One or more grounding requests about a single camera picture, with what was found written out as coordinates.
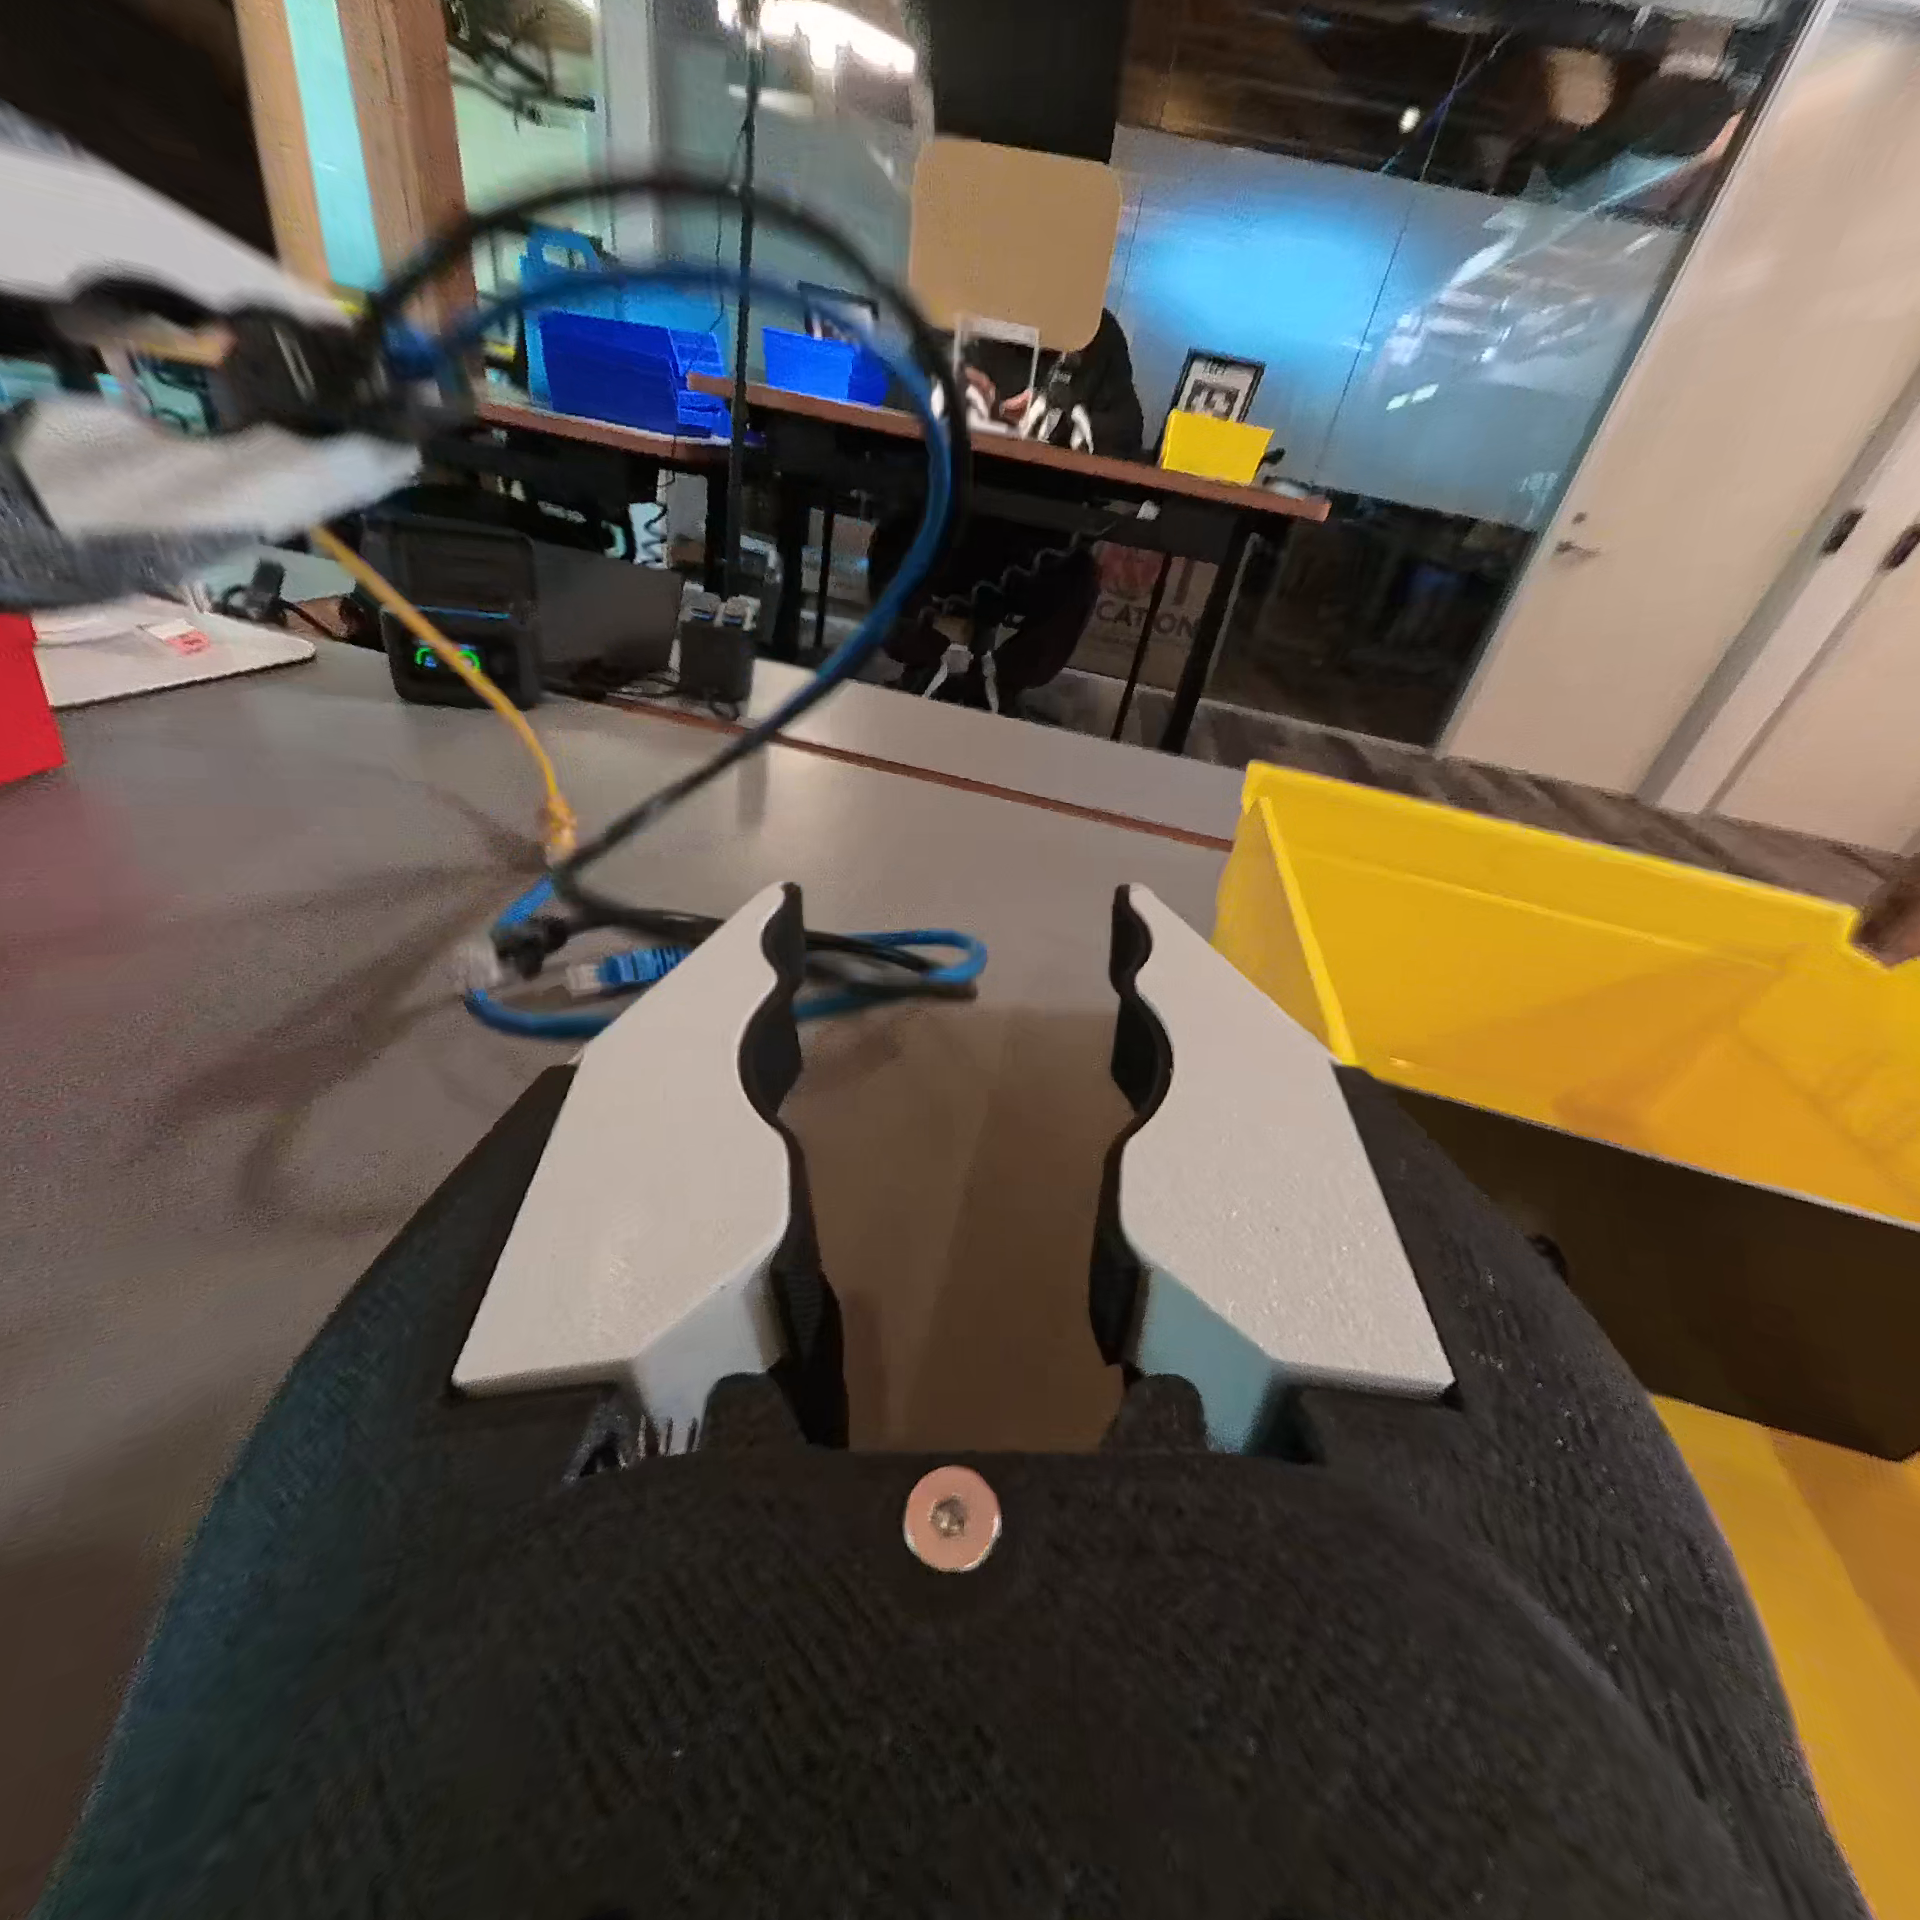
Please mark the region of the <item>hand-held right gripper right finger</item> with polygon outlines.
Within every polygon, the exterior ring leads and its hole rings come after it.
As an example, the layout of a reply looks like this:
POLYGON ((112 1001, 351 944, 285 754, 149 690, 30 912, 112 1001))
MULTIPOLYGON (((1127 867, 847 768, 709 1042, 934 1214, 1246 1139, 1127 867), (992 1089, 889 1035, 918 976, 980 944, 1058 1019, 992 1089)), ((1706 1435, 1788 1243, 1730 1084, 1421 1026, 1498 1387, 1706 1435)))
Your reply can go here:
POLYGON ((1114 896, 1092 1335, 1195 1391, 1214 1452, 1268 1452, 1303 1396, 1446 1403, 1455 1375, 1331 1051, 1145 885, 1114 896))

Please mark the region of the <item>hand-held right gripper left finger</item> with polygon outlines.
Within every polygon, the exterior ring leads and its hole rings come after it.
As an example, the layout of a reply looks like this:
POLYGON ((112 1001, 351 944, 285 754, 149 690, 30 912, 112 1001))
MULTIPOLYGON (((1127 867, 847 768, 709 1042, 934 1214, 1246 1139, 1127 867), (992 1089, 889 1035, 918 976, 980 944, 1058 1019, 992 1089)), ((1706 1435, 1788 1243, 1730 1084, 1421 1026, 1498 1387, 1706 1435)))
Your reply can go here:
POLYGON ((816 1446, 847 1446, 847 1339, 797 1139, 803 899, 762 890, 573 1065, 451 1387, 613 1387, 692 1446, 709 1396, 773 1375, 816 1446))

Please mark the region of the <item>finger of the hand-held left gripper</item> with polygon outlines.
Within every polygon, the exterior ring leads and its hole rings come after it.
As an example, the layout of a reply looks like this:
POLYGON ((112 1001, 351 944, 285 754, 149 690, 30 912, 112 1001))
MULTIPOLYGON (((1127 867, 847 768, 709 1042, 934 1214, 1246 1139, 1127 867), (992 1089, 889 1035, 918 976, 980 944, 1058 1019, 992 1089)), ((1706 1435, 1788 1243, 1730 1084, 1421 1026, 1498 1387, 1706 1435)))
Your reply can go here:
POLYGON ((220 317, 274 312, 345 325, 329 294, 113 167, 53 146, 3 146, 3 298, 65 305, 112 284, 163 292, 220 317))
POLYGON ((281 540, 388 500, 417 476, 422 454, 279 425, 193 438, 121 401, 65 394, 3 414, 3 467, 65 541, 281 540))

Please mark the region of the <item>red bin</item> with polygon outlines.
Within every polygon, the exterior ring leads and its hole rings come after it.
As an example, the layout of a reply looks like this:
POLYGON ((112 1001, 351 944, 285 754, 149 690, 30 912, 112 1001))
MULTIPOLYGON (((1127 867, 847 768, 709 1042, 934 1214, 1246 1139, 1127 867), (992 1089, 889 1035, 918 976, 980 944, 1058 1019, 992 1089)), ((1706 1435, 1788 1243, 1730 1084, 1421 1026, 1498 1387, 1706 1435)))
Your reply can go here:
POLYGON ((55 708, 39 674, 33 622, 6 611, 0 616, 0 629, 0 782, 3 786, 12 786, 21 782, 65 768, 65 752, 55 708))

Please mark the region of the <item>black ethernet coupler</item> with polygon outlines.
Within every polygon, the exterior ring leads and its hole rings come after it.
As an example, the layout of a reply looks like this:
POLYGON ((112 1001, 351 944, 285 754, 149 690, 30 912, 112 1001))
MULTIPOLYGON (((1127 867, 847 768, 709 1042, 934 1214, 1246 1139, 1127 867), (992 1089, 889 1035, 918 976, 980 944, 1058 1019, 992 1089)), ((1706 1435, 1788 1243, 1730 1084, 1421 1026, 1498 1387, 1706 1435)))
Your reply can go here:
POLYGON ((216 436, 271 425, 320 442, 395 425, 395 386, 364 326, 241 306, 221 331, 230 345, 209 374, 216 436))

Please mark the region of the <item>white pad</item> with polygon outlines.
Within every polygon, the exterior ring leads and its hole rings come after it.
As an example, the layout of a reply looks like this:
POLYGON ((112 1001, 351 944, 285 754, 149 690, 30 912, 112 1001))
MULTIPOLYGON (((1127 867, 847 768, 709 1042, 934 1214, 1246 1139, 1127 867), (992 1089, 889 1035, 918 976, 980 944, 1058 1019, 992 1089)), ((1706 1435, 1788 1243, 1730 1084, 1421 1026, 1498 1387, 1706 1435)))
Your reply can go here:
POLYGON ((309 662, 316 644, 133 596, 82 611, 33 611, 36 666, 55 713, 98 708, 181 687, 241 680, 309 662))

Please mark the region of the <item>large yellow bin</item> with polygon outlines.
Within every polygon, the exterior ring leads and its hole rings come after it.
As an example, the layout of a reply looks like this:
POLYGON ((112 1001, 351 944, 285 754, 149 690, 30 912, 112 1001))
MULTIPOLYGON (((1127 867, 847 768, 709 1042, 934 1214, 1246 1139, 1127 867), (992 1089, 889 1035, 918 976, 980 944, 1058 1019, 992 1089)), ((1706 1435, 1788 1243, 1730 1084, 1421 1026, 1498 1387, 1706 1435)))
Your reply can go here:
POLYGON ((1214 947, 1657 1396, 1877 1918, 1918 1918, 1918 965, 1853 912, 1255 768, 1214 947))

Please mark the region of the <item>black label printer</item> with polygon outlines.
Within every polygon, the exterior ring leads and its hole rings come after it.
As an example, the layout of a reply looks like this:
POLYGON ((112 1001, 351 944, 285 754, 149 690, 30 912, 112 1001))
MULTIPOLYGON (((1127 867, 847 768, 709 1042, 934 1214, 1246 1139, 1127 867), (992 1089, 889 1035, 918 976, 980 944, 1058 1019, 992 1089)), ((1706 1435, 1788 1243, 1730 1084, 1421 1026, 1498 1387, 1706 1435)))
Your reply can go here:
POLYGON ((600 696, 666 674, 684 578, 533 540, 507 522, 370 517, 360 546, 467 666, 516 708, 600 696))

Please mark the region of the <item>black battery charger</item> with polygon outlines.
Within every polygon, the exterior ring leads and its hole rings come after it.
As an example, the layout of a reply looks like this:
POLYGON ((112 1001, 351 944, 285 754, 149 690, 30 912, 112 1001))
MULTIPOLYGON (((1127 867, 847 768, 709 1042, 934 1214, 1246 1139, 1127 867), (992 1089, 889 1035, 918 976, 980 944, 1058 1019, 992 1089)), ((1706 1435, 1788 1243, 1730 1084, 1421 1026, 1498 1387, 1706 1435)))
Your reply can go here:
POLYGON ((713 596, 697 589, 684 597, 677 635, 677 696, 705 708, 745 708, 754 690, 758 660, 754 596, 713 596))

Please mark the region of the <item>black stand pole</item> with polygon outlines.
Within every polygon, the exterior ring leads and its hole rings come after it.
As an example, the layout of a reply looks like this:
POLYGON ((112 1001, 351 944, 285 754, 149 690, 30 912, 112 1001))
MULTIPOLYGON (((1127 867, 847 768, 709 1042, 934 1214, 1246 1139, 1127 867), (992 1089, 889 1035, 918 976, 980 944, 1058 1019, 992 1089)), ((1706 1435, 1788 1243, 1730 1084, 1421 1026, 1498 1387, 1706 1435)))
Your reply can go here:
POLYGON ((724 597, 740 596, 740 520, 745 520, 745 461, 749 461, 749 345, 750 345, 750 276, 758 237, 758 102, 764 79, 764 31, 762 5, 735 5, 735 32, 745 49, 745 115, 738 128, 738 289, 730 305, 730 442, 724 463, 724 517, 723 517, 723 563, 720 589, 724 597))

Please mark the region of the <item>white door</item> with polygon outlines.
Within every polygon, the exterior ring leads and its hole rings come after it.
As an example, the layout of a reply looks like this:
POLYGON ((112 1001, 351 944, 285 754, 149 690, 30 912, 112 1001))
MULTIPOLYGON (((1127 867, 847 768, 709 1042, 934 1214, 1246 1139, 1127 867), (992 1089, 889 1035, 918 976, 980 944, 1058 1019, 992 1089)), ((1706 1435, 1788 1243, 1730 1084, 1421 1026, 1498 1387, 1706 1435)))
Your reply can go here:
POLYGON ((1904 855, 1918 845, 1918 394, 1846 473, 1638 785, 1904 855))
POLYGON ((1436 739, 1636 791, 1918 374, 1918 5, 1818 5, 1436 739))

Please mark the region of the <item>small yellow bin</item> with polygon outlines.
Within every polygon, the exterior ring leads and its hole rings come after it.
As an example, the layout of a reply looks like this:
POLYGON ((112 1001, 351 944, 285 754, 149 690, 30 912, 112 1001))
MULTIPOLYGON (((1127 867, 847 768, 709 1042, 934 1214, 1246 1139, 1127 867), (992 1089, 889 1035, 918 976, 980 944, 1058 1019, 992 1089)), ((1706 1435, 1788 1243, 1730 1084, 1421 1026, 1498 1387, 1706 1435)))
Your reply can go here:
POLYGON ((1273 430, 1173 410, 1163 425, 1159 467, 1224 487, 1255 487, 1273 448, 1273 430))

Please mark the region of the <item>clear acrylic stand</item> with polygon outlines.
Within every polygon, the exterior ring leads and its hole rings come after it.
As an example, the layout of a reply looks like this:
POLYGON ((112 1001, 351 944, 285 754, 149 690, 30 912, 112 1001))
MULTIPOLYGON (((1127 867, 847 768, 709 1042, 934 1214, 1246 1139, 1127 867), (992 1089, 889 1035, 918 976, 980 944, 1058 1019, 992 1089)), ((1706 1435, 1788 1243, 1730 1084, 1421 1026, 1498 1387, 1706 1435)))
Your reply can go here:
POLYGON ((953 374, 962 394, 990 410, 1028 398, 1037 378, 1041 336, 1036 326, 959 315, 953 325, 953 374))

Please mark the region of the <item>wooden post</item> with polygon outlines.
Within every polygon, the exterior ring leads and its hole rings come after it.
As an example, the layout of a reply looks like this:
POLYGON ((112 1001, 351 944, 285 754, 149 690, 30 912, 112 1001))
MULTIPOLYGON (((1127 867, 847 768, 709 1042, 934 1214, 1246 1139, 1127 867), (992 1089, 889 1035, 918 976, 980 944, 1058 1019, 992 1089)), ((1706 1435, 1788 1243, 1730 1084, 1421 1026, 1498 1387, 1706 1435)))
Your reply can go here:
POLYGON ((231 5, 279 264, 365 292, 467 208, 441 5, 231 5))

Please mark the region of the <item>black wall screen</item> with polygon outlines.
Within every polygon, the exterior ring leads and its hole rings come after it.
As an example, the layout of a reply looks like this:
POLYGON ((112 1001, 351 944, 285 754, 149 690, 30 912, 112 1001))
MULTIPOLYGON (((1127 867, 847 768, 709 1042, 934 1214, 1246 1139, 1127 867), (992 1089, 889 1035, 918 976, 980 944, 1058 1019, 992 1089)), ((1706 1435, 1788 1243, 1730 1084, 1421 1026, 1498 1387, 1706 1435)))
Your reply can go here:
POLYGON ((934 131, 1110 165, 1130 5, 909 5, 934 131))

